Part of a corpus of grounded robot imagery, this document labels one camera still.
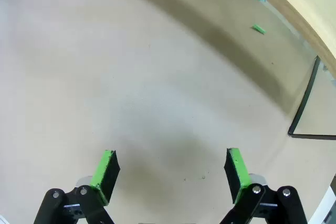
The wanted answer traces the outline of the green paper scrap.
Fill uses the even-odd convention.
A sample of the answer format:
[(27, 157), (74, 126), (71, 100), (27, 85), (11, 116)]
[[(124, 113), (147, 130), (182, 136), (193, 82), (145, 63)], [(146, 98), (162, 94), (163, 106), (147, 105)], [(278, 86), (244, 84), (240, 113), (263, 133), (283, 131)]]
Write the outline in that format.
[(262, 27), (260, 27), (259, 25), (257, 25), (257, 24), (254, 24), (252, 26), (252, 29), (255, 30), (255, 31), (257, 31), (257, 32), (259, 32), (259, 33), (261, 33), (261, 34), (263, 34), (263, 35), (266, 33), (266, 31)]

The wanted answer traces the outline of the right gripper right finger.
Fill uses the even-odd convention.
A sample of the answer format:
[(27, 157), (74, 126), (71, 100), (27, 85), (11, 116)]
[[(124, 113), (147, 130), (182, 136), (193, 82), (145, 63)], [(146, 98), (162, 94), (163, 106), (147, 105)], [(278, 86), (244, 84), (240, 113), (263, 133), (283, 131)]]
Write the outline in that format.
[(234, 206), (220, 224), (249, 224), (253, 218), (266, 224), (308, 224), (297, 190), (270, 189), (263, 176), (247, 171), (238, 148), (227, 149), (224, 170)]

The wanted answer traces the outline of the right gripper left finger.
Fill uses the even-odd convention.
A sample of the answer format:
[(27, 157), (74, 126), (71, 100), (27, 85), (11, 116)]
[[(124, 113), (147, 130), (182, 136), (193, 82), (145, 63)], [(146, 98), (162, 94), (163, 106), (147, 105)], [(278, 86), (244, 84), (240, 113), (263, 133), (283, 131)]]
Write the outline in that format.
[(114, 224), (105, 207), (109, 204), (120, 166), (116, 151), (106, 150), (89, 184), (76, 186), (65, 193), (48, 190), (42, 200), (34, 224)]

